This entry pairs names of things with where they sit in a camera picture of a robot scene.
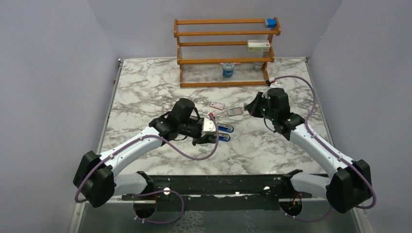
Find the grey staples tray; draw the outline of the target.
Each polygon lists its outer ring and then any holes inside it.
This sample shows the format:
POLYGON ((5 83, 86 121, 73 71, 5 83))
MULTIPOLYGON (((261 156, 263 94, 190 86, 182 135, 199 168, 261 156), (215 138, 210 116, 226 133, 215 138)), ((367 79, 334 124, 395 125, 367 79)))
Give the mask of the grey staples tray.
POLYGON ((242 107, 234 107, 234 108, 227 109, 227 114, 229 117, 242 115, 243 112, 244 112, 244 109, 242 107))

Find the blue stapler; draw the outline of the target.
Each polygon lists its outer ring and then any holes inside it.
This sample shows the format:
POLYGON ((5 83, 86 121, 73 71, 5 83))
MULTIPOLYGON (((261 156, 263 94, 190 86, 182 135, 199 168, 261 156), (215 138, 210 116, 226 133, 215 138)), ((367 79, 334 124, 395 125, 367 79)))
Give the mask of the blue stapler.
POLYGON ((218 123, 219 140, 223 142, 229 142, 231 140, 230 133, 234 132, 234 127, 231 125, 218 123))

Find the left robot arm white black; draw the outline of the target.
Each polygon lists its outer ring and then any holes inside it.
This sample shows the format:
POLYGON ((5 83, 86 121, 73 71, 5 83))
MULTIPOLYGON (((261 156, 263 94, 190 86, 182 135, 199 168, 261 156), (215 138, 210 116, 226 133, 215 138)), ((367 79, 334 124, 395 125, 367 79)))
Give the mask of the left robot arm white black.
POLYGON ((201 157, 185 154, 172 144, 181 134, 191 137, 194 144, 214 143, 218 146, 219 130, 214 114, 210 112, 206 117, 200 117, 192 116, 192 113, 198 113, 194 102, 181 98, 170 111, 151 120, 146 128, 126 142, 100 154, 93 151, 84 154, 73 178, 77 188, 75 202, 87 201, 93 207, 102 206, 126 187, 126 178, 116 181, 121 171, 165 144, 186 158, 201 161, 201 157))

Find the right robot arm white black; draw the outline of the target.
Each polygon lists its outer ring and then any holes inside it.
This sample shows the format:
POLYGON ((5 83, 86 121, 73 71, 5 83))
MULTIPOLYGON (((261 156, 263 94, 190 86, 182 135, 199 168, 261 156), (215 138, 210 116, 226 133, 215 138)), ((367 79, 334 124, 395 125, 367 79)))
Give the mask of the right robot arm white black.
POLYGON ((276 133, 303 149, 327 174, 322 177, 298 169, 285 174, 280 185, 284 196, 309 193, 326 199, 339 213, 359 208, 369 199, 376 202, 368 163, 353 160, 319 137, 303 117, 291 111, 284 89, 258 92, 244 109, 252 117, 270 121, 276 133))

